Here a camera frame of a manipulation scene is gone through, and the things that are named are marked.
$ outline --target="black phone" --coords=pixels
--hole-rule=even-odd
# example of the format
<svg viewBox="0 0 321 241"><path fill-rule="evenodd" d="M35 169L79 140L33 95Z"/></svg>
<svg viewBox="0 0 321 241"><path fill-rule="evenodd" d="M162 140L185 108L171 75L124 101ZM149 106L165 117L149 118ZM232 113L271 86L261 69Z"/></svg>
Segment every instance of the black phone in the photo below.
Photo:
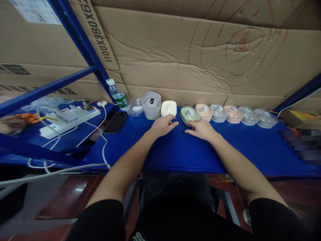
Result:
<svg viewBox="0 0 321 241"><path fill-rule="evenodd" d="M107 126L104 129L103 133L105 134L116 134L120 128L122 127L122 125L124 124L124 121L127 117L127 113L126 112L115 112L115 111L111 111L107 117Z"/></svg>

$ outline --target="green plastic container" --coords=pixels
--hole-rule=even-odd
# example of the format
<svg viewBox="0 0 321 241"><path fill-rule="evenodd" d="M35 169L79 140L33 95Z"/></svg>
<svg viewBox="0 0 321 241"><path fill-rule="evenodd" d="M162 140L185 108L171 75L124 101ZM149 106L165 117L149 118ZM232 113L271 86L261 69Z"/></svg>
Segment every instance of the green plastic container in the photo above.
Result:
<svg viewBox="0 0 321 241"><path fill-rule="evenodd" d="M182 120L184 121L185 125L187 125L189 127L191 127L191 125L186 124L186 122L194 121L194 120L198 121L200 119L200 116L198 115L198 113L196 112L194 107L192 107L190 105L186 105L181 108L180 116L181 116Z"/></svg>

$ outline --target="plug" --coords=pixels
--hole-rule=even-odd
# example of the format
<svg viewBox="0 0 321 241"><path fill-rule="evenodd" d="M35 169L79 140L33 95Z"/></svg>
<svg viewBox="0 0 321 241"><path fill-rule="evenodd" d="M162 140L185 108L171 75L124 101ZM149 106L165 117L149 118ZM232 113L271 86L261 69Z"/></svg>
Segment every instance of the plug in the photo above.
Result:
<svg viewBox="0 0 321 241"><path fill-rule="evenodd" d="M108 103L107 103L107 101L105 101L105 100L100 101L100 102L97 103L98 106L103 106L103 107L105 107L107 104L108 104Z"/></svg>

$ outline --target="white plastic container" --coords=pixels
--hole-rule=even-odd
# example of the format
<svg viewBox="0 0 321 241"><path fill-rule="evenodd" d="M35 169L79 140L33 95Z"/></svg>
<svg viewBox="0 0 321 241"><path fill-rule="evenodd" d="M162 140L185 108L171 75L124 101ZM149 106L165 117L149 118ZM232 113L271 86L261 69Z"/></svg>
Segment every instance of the white plastic container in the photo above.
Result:
<svg viewBox="0 0 321 241"><path fill-rule="evenodd" d="M143 111L143 107L142 107L142 98L135 98L132 99L128 106L126 106L126 112L128 115L132 116L132 117L139 117L141 116L144 111Z"/></svg>
<svg viewBox="0 0 321 241"><path fill-rule="evenodd" d="M241 122L247 126L253 126L258 122L258 116L254 113L254 110L246 105L241 105L238 110L243 115Z"/></svg>
<svg viewBox="0 0 321 241"><path fill-rule="evenodd" d="M169 114L172 114L173 116L176 116L177 114L177 105L173 100L165 100L160 108L160 115L162 117L166 117Z"/></svg>
<svg viewBox="0 0 321 241"><path fill-rule="evenodd" d="M259 118L257 125L262 128L270 129L279 121L273 114L268 112L266 109L257 108L254 110L254 112Z"/></svg>
<svg viewBox="0 0 321 241"><path fill-rule="evenodd" d="M210 106L211 112L213 113L212 115L212 120L215 122L224 122L227 118L227 113L224 110L224 107L221 105L216 105L212 104Z"/></svg>

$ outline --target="white bottle cap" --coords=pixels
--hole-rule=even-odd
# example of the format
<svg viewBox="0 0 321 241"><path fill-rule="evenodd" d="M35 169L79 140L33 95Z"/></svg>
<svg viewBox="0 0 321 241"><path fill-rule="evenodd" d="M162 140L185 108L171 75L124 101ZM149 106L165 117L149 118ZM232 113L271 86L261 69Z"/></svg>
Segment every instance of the white bottle cap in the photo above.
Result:
<svg viewBox="0 0 321 241"><path fill-rule="evenodd" d="M114 85L114 84L115 84L115 81L114 81L113 79L108 79L108 80L106 80L106 83L107 83L108 85Z"/></svg>

